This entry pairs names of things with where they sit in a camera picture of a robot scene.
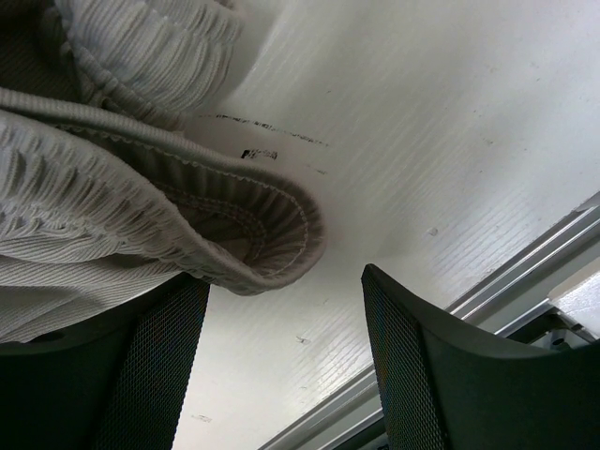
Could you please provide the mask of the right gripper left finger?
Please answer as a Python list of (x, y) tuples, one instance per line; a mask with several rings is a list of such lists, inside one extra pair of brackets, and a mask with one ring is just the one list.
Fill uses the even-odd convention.
[(180, 275), (93, 318), (2, 344), (2, 448), (172, 448), (209, 292)]

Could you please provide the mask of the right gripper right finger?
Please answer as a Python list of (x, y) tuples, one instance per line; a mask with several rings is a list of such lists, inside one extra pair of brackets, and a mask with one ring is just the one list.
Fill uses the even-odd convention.
[(393, 449), (595, 449), (599, 347), (546, 350), (433, 306), (379, 267), (361, 277)]

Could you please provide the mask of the grey trousers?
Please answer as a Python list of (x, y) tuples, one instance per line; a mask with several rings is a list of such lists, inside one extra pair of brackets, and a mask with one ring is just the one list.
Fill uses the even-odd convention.
[(235, 1), (2, 3), (3, 342), (181, 273), (255, 295), (321, 258), (302, 187), (184, 135), (243, 24)]

